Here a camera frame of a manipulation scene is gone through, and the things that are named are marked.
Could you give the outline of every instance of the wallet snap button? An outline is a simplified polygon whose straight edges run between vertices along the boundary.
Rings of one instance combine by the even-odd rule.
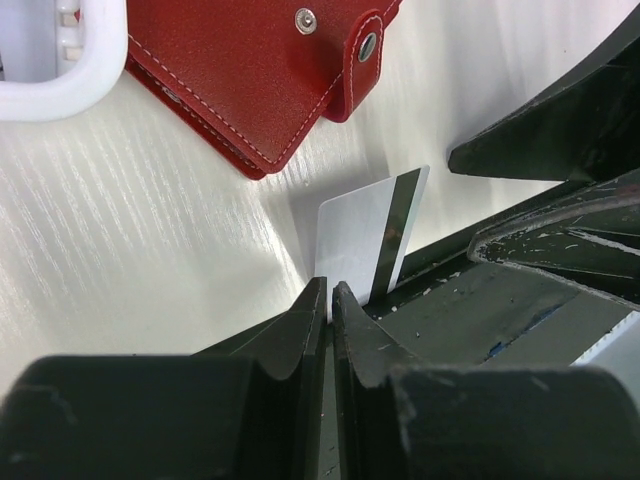
[[[309,35],[316,31],[318,21],[314,13],[308,8],[301,8],[296,12],[296,28],[303,35]]]
[[[365,37],[364,41],[362,42],[362,45],[360,45],[360,52],[358,53],[358,60],[361,63],[364,63],[367,60],[369,60],[369,57],[371,57],[371,54],[376,49],[377,41],[378,41],[378,36],[374,32],[371,32],[369,35]]]

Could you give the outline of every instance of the red wallet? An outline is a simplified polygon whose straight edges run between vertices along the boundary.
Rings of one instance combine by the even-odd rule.
[[[375,86],[400,1],[128,0],[127,70],[257,180]]]

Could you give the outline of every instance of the white surface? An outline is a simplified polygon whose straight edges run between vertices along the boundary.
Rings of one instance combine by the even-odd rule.
[[[431,166],[409,251],[542,191],[445,153],[636,3],[405,0],[370,97],[258,183],[126,74],[74,118],[0,124],[0,390],[44,354],[192,353],[284,310],[310,275],[305,207],[389,174]]]
[[[574,363],[612,373],[640,409],[640,313],[631,312]]]
[[[71,5],[82,6],[80,28],[58,25]],[[0,121],[65,118],[103,98],[124,67],[125,7],[125,0],[0,0]],[[65,47],[80,46],[77,62],[63,60]]]

